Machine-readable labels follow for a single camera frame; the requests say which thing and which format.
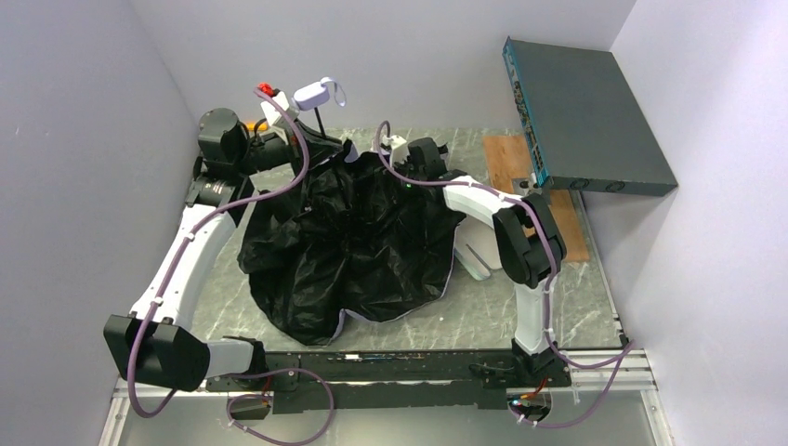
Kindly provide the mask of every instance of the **wooden cutting board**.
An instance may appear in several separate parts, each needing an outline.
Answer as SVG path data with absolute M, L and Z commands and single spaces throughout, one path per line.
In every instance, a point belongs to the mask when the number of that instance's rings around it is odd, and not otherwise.
M 528 177 L 533 171 L 525 138 L 484 137 L 483 143 L 487 170 L 490 172 L 490 185 L 504 192 L 514 192 L 512 179 Z M 567 246 L 565 261 L 588 261 L 583 230 L 567 190 L 550 191 L 550 211 Z

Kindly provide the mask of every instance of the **purple hose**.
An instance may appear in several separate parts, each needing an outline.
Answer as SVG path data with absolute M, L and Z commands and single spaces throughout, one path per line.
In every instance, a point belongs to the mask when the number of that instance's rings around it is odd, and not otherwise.
M 545 429 L 563 429 L 565 427 L 572 427 L 572 426 L 577 426 L 577 425 L 581 424 L 583 421 L 585 421 L 588 418 L 590 418 L 591 415 L 594 414 L 594 412 L 597 411 L 597 408 L 599 407 L 599 404 L 601 404 L 602 401 L 605 400 L 605 397 L 608 396 L 608 392 L 611 391 L 611 386 L 613 384 L 613 380 L 615 380 L 615 375 L 618 374 L 618 371 L 621 368 L 621 362 L 622 361 L 623 361 L 623 359 L 619 359 L 619 360 L 616 361 L 616 365 L 613 368 L 613 372 L 611 374 L 611 379 L 608 380 L 608 384 L 605 386 L 604 389 L 602 389 L 602 393 L 600 393 L 597 396 L 597 399 L 594 400 L 594 403 L 591 404 L 591 407 L 589 407 L 588 410 L 585 411 L 585 413 L 583 413 L 582 415 L 580 415 L 577 418 L 575 418 L 575 419 L 573 419 L 571 421 L 568 421 L 566 423 L 536 423 L 535 421 L 531 421 L 528 418 L 523 418 L 522 421 L 528 423 L 529 425 L 531 425 L 533 427 L 543 427 Z M 517 418 L 519 420 L 520 415 L 517 414 L 514 410 L 512 410 L 511 406 L 509 406 L 509 411 L 513 415 L 515 415 L 515 418 Z
M 334 416 L 336 415 L 336 408 L 334 406 L 334 394 L 331 393 L 331 388 L 328 387 L 328 384 L 325 382 L 325 380 L 317 376 L 315 373 L 310 372 L 309 370 L 306 369 L 290 368 L 290 369 L 274 370 L 273 372 L 266 372 L 264 374 L 226 374 L 225 376 L 230 378 L 258 379 L 258 378 L 265 378 L 268 376 L 272 376 L 275 374 L 284 374 L 288 372 L 308 374 L 309 376 L 315 378 L 318 382 L 320 382 L 322 386 L 325 388 L 325 392 L 328 394 L 328 417 L 325 419 L 325 423 L 323 423 L 322 427 L 320 428 L 320 430 L 318 430 L 315 433 L 315 435 L 301 441 L 294 441 L 294 442 L 281 441 L 278 439 L 272 439 L 271 437 L 266 437 L 265 435 L 257 432 L 256 430 L 249 428 L 248 426 L 244 426 L 238 421 L 236 421 L 235 418 L 232 417 L 232 413 L 230 412 L 232 405 L 235 403 L 235 401 L 238 400 L 245 400 L 249 398 L 255 398 L 259 400 L 260 396 L 254 393 L 247 393 L 241 395 L 240 397 L 235 397 L 232 400 L 230 400 L 230 402 L 227 403 L 227 417 L 230 419 L 230 423 L 233 426 L 238 427 L 243 432 L 246 432 L 247 434 L 252 434 L 259 439 L 262 439 L 269 443 L 278 444 L 279 446 L 304 446 L 305 444 L 309 444 L 313 442 L 314 440 L 318 439 L 322 434 L 324 434 L 325 431 L 328 430 L 328 426 L 331 425 L 331 422 L 332 420 L 334 420 Z
M 277 112 L 279 112 L 282 118 L 284 118 L 284 120 L 288 123 L 288 125 L 290 125 L 290 127 L 293 129 L 293 133 L 295 133 L 295 138 L 298 140 L 298 145 L 301 146 L 301 154 L 303 156 L 303 165 L 301 165 L 301 171 L 298 172 L 298 175 L 295 176 L 295 178 L 293 178 L 293 181 L 291 181 L 287 186 L 279 190 L 266 192 L 262 195 L 244 198 L 242 200 L 238 200 L 232 203 L 227 203 L 223 206 L 219 206 L 218 208 L 214 209 L 211 213 L 209 213 L 207 216 L 203 217 L 203 219 L 198 221 L 197 224 L 194 225 L 193 228 L 191 228 L 192 235 L 196 234 L 200 230 L 200 228 L 205 226 L 205 224 L 211 221 L 211 219 L 213 219 L 215 216 L 225 213 L 234 207 L 238 207 L 249 203 L 261 202 L 263 200 L 267 200 L 269 198 L 282 195 L 283 193 L 294 188 L 298 183 L 301 182 L 301 180 L 304 179 L 304 177 L 307 176 L 307 172 L 309 170 L 309 151 L 307 150 L 307 141 L 304 139 L 304 135 L 301 133 L 301 130 L 296 125 L 296 122 L 286 112 L 284 112 L 282 107 L 279 104 L 277 104 L 269 95 L 265 94 L 260 89 L 256 89 L 255 93 L 259 97 L 263 98 L 267 103 L 271 104 L 271 106 L 273 106 L 273 108 L 276 109 Z M 191 239 L 189 237 L 183 238 L 183 241 L 180 243 L 180 246 L 178 247 L 177 251 L 175 252 L 175 255 L 173 256 L 172 262 L 170 262 L 169 267 L 167 267 L 167 271 L 162 278 L 162 283 L 159 285 L 159 289 L 156 291 L 156 297 L 164 296 L 164 291 L 166 291 L 167 285 L 169 285 L 170 281 L 172 281 L 173 275 L 175 274 L 175 270 L 177 268 L 177 264 L 178 262 L 180 262 L 180 259 L 183 257 L 183 253 L 186 252 L 186 248 L 187 246 L 189 246 L 190 242 Z M 158 304 L 156 304 L 156 302 L 151 302 L 151 308 L 148 310 L 148 314 L 145 315 L 145 319 L 142 320 L 142 324 L 139 326 L 139 330 L 137 330 L 137 335 L 134 336 L 134 343 L 131 346 L 131 353 L 129 354 L 128 357 L 128 369 L 127 369 L 128 398 L 129 398 L 129 402 L 131 403 L 131 407 L 134 408 L 134 412 L 136 412 L 137 415 L 141 416 L 142 418 L 152 418 L 156 416 L 159 412 L 162 411 L 162 409 L 170 401 L 170 399 L 172 399 L 173 395 L 175 395 L 175 390 L 173 389 L 169 394 L 167 394 L 164 400 L 159 404 L 159 407 L 153 410 L 153 412 L 147 412 L 142 407 L 142 405 L 140 405 L 139 399 L 137 398 L 136 375 L 137 375 L 137 356 L 139 355 L 139 347 L 142 345 L 142 337 L 145 334 L 145 329 L 148 328 L 148 325 L 153 320 L 153 317 L 156 315 L 156 310 L 158 308 L 159 306 Z
M 391 124 L 388 121 L 384 121 L 384 122 L 380 123 L 380 125 L 377 127 L 377 129 L 374 132 L 374 147 L 377 150 L 377 156 L 380 158 L 380 162 L 383 163 L 383 166 L 386 168 L 386 170 L 391 175 L 393 175 L 394 177 L 396 177 L 396 178 L 398 178 L 398 179 L 400 179 L 400 180 L 402 180 L 402 181 L 404 181 L 406 183 L 413 184 L 415 186 L 425 186 L 425 187 L 430 187 L 430 186 L 440 186 L 440 187 L 445 187 L 445 186 L 470 186 L 470 187 L 473 187 L 473 188 L 476 188 L 476 189 L 485 190 L 485 191 L 487 191 L 487 192 L 489 192 L 489 193 L 491 193 L 491 194 L 493 194 L 495 196 L 499 196 L 500 192 L 498 190 L 496 190 L 494 188 L 491 188 L 490 186 L 485 186 L 485 185 L 483 185 L 481 183 L 468 184 L 468 183 L 465 183 L 463 181 L 419 181 L 419 180 L 410 179 L 408 177 L 405 177 L 405 176 L 401 175 L 396 170 L 394 170 L 394 168 L 388 163 L 386 158 L 383 156 L 383 152 L 380 150 L 380 134 L 383 131 L 383 127 L 386 128 L 387 136 L 391 136 L 390 135 L 391 134 Z M 531 209 L 531 207 L 528 206 L 527 204 L 525 204 L 521 200 L 516 200 L 516 199 L 510 198 L 510 197 L 503 197 L 503 200 L 505 202 L 507 202 L 507 203 L 511 203 L 511 204 L 520 206 L 525 211 L 525 213 L 531 219 L 531 222 L 533 222 L 534 229 L 536 230 L 536 233 L 539 236 L 539 242 L 542 243 L 542 246 L 545 249 L 545 253 L 547 254 L 547 260 L 550 262 L 550 275 L 547 277 L 547 281 L 545 282 L 545 290 L 544 290 L 544 298 L 545 298 L 544 326 L 545 326 L 545 339 L 547 340 L 547 344 L 553 350 L 553 353 L 555 353 L 556 356 L 561 358 L 563 361 L 567 362 L 568 364 L 573 365 L 574 367 L 577 367 L 578 369 L 597 369 L 599 367 L 603 367 L 603 366 L 611 364 L 613 362 L 617 362 L 616 366 L 615 366 L 615 369 L 613 370 L 613 373 L 611 374 L 611 379 L 608 381 L 608 384 L 605 386 L 605 389 L 597 397 L 597 400 L 594 402 L 594 404 L 591 405 L 591 407 L 588 409 L 588 411 L 586 413 L 584 413 L 582 416 L 580 416 L 578 419 L 574 420 L 574 421 L 571 421 L 569 423 L 563 423 L 561 425 L 554 425 L 554 427 L 574 426 L 574 425 L 577 425 L 579 423 L 582 423 L 588 417 L 590 417 L 594 413 L 594 411 L 597 409 L 597 407 L 599 406 L 599 403 L 602 400 L 604 400 L 605 395 L 607 395 L 608 390 L 610 390 L 610 388 L 612 386 L 613 379 L 615 379 L 615 375 L 618 373 L 618 369 L 621 367 L 621 363 L 624 360 L 624 357 L 626 357 L 626 355 L 629 353 L 629 351 L 632 350 L 632 348 L 634 347 L 634 344 L 632 343 L 632 341 L 630 341 L 626 345 L 626 347 L 624 347 L 624 350 L 620 354 L 618 354 L 618 355 L 616 355 L 616 356 L 614 356 L 614 357 L 612 357 L 612 358 L 610 358 L 608 360 L 605 360 L 605 361 L 602 361 L 602 362 L 599 362 L 599 363 L 596 363 L 596 364 L 589 364 L 589 365 L 579 364 L 579 363 L 577 363 L 575 361 L 572 361 L 569 358 L 567 358 L 564 354 L 562 354 L 560 351 L 558 351 L 558 348 L 556 348 L 556 346 L 553 345 L 553 340 L 550 338 L 550 333 L 547 330 L 550 327 L 550 312 L 551 312 L 550 311 L 550 284 L 555 280 L 556 275 L 558 273 L 558 264 L 556 263 L 556 258 L 553 256 L 553 250 L 550 249 L 550 245 L 549 245 L 549 242 L 547 241 L 547 237 L 545 236 L 545 232 L 542 230 L 542 225 L 539 223 L 539 218 L 536 216 L 536 213 Z M 539 427 L 542 427 L 542 426 L 550 427 L 550 425 L 537 425 L 537 426 L 539 426 Z

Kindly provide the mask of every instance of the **purple cable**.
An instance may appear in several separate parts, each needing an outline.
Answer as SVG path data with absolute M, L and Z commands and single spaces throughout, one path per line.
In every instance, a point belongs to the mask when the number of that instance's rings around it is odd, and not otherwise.
M 203 217 L 203 219 L 198 221 L 197 224 L 191 228 L 191 232 L 190 232 L 191 235 L 196 234 L 200 230 L 200 228 L 205 226 L 205 224 L 211 221 L 211 219 L 213 219 L 215 216 L 225 213 L 234 207 L 238 207 L 249 203 L 261 202 L 263 200 L 267 200 L 269 198 L 282 195 L 283 193 L 294 188 L 298 183 L 301 182 L 301 180 L 304 179 L 304 177 L 307 176 L 307 172 L 309 170 L 309 151 L 307 150 L 307 141 L 304 139 L 304 135 L 301 133 L 301 130 L 298 129 L 298 126 L 296 125 L 296 121 L 294 121 L 293 118 L 291 118 L 290 115 L 288 115 L 286 112 L 284 112 L 282 107 L 279 104 L 277 104 L 276 101 L 274 101 L 269 95 L 265 94 L 259 88 L 255 90 L 255 93 L 259 97 L 263 98 L 266 102 L 271 104 L 271 106 L 273 106 L 273 108 L 276 109 L 277 112 L 279 112 L 282 118 L 284 118 L 287 124 L 290 125 L 290 127 L 293 129 L 295 138 L 298 140 L 298 145 L 301 146 L 301 153 L 303 156 L 303 165 L 301 166 L 301 171 L 298 172 L 298 175 L 295 176 L 295 178 L 293 178 L 293 181 L 291 181 L 287 186 L 279 190 L 266 192 L 262 195 L 244 198 L 242 200 L 237 200 L 235 202 L 227 203 L 223 206 L 219 206 L 218 208 L 214 209 L 211 213 L 209 213 L 207 216 Z M 169 285 L 170 281 L 172 281 L 173 275 L 175 274 L 175 270 L 177 268 L 177 264 L 180 262 L 180 259 L 183 257 L 183 254 L 186 252 L 186 248 L 187 246 L 189 246 L 189 243 L 191 243 L 191 238 L 184 237 L 183 241 L 180 243 L 180 246 L 175 252 L 175 255 L 173 256 L 172 262 L 170 262 L 169 267 L 167 267 L 167 271 L 162 278 L 162 283 L 159 285 L 159 289 L 156 291 L 156 297 L 164 296 L 164 291 L 166 291 L 167 285 Z M 147 412 L 139 403 L 139 399 L 137 398 L 136 377 L 137 377 L 137 356 L 139 355 L 139 347 L 142 345 L 142 337 L 145 334 L 145 330 L 148 328 L 148 325 L 151 323 L 153 317 L 156 315 L 156 310 L 158 308 L 159 305 L 156 304 L 156 302 L 151 302 L 151 307 L 148 310 L 148 314 L 145 315 L 145 319 L 142 320 L 142 324 L 139 326 L 139 329 L 137 330 L 137 335 L 134 336 L 134 343 L 131 346 L 131 353 L 129 354 L 128 357 L 128 370 L 127 370 L 128 376 L 126 380 L 128 382 L 128 398 L 129 398 L 129 402 L 131 403 L 131 407 L 134 408 L 134 412 L 136 412 L 137 415 L 141 416 L 142 418 L 152 418 L 157 414 L 159 414 L 159 412 L 162 411 L 162 409 L 170 401 L 170 399 L 172 399 L 173 395 L 175 395 L 176 392 L 173 389 L 169 394 L 167 394 L 164 400 L 159 404 L 159 407 L 154 409 L 152 412 Z
M 431 186 L 440 186 L 440 187 L 445 187 L 445 186 L 470 186 L 472 188 L 485 190 L 485 191 L 491 193 L 492 195 L 500 196 L 500 192 L 498 190 L 496 190 L 494 188 L 491 188 L 490 186 L 483 185 L 481 183 L 466 183 L 466 182 L 463 182 L 463 181 L 420 181 L 420 180 L 416 180 L 416 179 L 410 179 L 410 178 L 408 178 L 408 177 L 406 177 L 404 175 L 401 175 L 399 172 L 394 170 L 394 168 L 391 166 L 391 164 L 388 163 L 388 161 L 386 160 L 386 158 L 383 155 L 383 152 L 380 150 L 380 147 L 381 147 L 380 146 L 380 134 L 383 131 L 383 127 L 386 128 L 387 136 L 391 136 L 391 124 L 388 121 L 384 121 L 384 122 L 380 123 L 380 125 L 377 127 L 377 129 L 374 132 L 374 147 L 377 150 L 377 156 L 378 156 L 378 158 L 380 158 L 380 162 L 383 163 L 383 166 L 386 168 L 386 170 L 391 175 L 393 175 L 394 177 L 396 177 L 396 178 L 398 178 L 398 179 L 400 179 L 400 180 L 402 180 L 402 181 L 404 181 L 406 183 L 413 184 L 415 186 L 425 186 L 425 187 L 431 187 Z M 583 416 L 581 416 L 577 420 L 574 420 L 573 422 L 565 423 L 565 425 L 567 425 L 567 426 L 574 426 L 575 424 L 582 423 L 583 421 L 585 421 L 585 419 L 587 419 L 589 416 L 591 416 L 594 413 L 594 411 L 598 407 L 598 403 L 601 402 L 601 400 L 604 399 L 604 396 L 607 394 L 608 390 L 610 389 L 610 387 L 611 387 L 611 385 L 613 383 L 613 379 L 615 378 L 615 375 L 618 373 L 618 369 L 621 366 L 621 363 L 624 360 L 624 357 L 626 357 L 626 355 L 629 353 L 630 350 L 632 350 L 632 348 L 635 345 L 633 344 L 632 341 L 630 341 L 624 347 L 624 349 L 622 350 L 622 352 L 620 354 L 618 354 L 618 355 L 616 355 L 616 356 L 614 356 L 614 357 L 612 357 L 612 358 L 610 358 L 608 360 L 605 360 L 605 361 L 602 361 L 602 362 L 599 362 L 599 363 L 596 363 L 596 364 L 589 364 L 589 365 L 584 365 L 584 364 L 580 364 L 580 363 L 577 363 L 575 361 L 572 361 L 569 358 L 567 358 L 564 354 L 562 354 L 560 351 L 558 351 L 558 348 L 556 348 L 556 346 L 553 344 L 553 340 L 550 338 L 550 333 L 547 330 L 550 327 L 550 312 L 551 312 L 550 311 L 550 284 L 555 280 L 556 275 L 558 273 L 558 264 L 556 263 L 556 258 L 553 256 L 553 250 L 550 249 L 550 244 L 547 241 L 547 237 L 545 236 L 545 232 L 542 230 L 542 225 L 539 223 L 539 218 L 536 216 L 536 213 L 531 209 L 531 207 L 528 206 L 527 204 L 525 204 L 521 200 L 516 200 L 516 199 L 510 198 L 510 197 L 502 197 L 502 198 L 507 203 L 511 203 L 511 204 L 520 206 L 525 211 L 525 213 L 528 215 L 528 217 L 531 219 L 531 222 L 533 222 L 534 229 L 536 230 L 536 234 L 539 236 L 539 242 L 544 247 L 545 253 L 547 255 L 547 260 L 550 263 L 550 275 L 547 277 L 547 281 L 545 282 L 545 289 L 544 289 L 544 299 L 545 299 L 544 326 L 545 326 L 545 339 L 547 340 L 547 344 L 553 350 L 553 353 L 555 353 L 556 356 L 561 358 L 563 361 L 567 362 L 570 365 L 573 365 L 574 367 L 576 367 L 578 369 L 586 369 L 586 370 L 587 369 L 597 369 L 599 367 L 603 367 L 603 366 L 611 364 L 613 362 L 617 362 L 616 367 L 613 370 L 613 373 L 611 374 L 611 379 L 608 381 L 608 384 L 605 386 L 605 390 L 602 392 L 601 395 L 599 395 L 599 398 L 597 398 L 597 401 L 595 401 L 595 403 L 591 406 L 591 408 L 588 410 L 588 412 L 584 413 Z
M 315 435 L 301 441 L 294 441 L 294 442 L 281 441 L 278 439 L 272 439 L 271 437 L 266 437 L 265 435 L 257 432 L 256 430 L 250 428 L 249 426 L 244 426 L 238 421 L 236 421 L 235 418 L 232 417 L 232 413 L 230 412 L 232 405 L 238 400 L 245 400 L 249 398 L 259 399 L 260 396 L 254 393 L 243 394 L 240 397 L 233 398 L 232 400 L 230 400 L 230 402 L 227 403 L 227 417 L 230 419 L 230 423 L 233 426 L 238 427 L 243 432 L 246 432 L 247 434 L 252 434 L 253 436 L 259 439 L 262 439 L 269 443 L 278 444 L 279 446 L 304 446 L 305 444 L 309 444 L 313 442 L 314 440 L 318 439 L 322 434 L 324 434 L 325 431 L 328 430 L 328 426 L 331 425 L 332 420 L 334 420 L 334 416 L 336 415 L 336 407 L 334 406 L 334 394 L 331 393 L 331 388 L 328 387 L 328 384 L 325 382 L 325 380 L 317 376 L 317 374 L 310 372 L 309 370 L 306 369 L 289 368 L 289 369 L 274 370 L 273 372 L 266 372 L 264 374 L 226 374 L 225 376 L 229 378 L 258 379 L 258 378 L 265 378 L 268 376 L 272 376 L 275 374 L 284 374 L 288 372 L 308 374 L 309 376 L 315 378 L 318 382 L 320 382 L 323 388 L 325 388 L 325 392 L 328 394 L 328 417 L 325 419 L 325 423 L 323 423 L 322 427 L 320 428 L 320 430 L 318 430 L 315 433 Z
M 605 400 L 605 397 L 608 396 L 608 392 L 610 392 L 610 390 L 611 390 L 611 386 L 613 384 L 613 380 L 615 380 L 615 375 L 618 374 L 618 371 L 621 368 L 621 362 L 622 361 L 623 361 L 623 359 L 619 359 L 619 360 L 616 361 L 616 365 L 613 368 L 613 372 L 611 374 L 611 379 L 608 380 L 608 384 L 605 386 L 604 389 L 602 389 L 602 393 L 600 393 L 597 396 L 597 399 L 594 400 L 594 403 L 591 404 L 591 407 L 589 407 L 588 410 L 585 411 L 585 413 L 583 413 L 582 415 L 580 415 L 577 418 L 575 418 L 575 419 L 573 419 L 571 421 L 568 421 L 566 423 L 537 423 L 535 421 L 529 420 L 528 418 L 522 418 L 522 421 L 528 423 L 529 425 L 531 425 L 533 427 L 543 427 L 545 429 L 563 429 L 565 427 L 572 427 L 572 426 L 577 426 L 577 425 L 581 424 L 583 421 L 585 421 L 588 418 L 590 418 L 591 415 L 594 414 L 594 412 L 597 411 L 597 408 L 599 407 L 599 404 L 601 404 L 602 401 Z M 520 415 L 518 413 L 516 413 L 511 408 L 511 406 L 509 406 L 509 411 L 513 415 L 515 415 L 515 418 L 517 418 L 518 421 L 520 421 Z

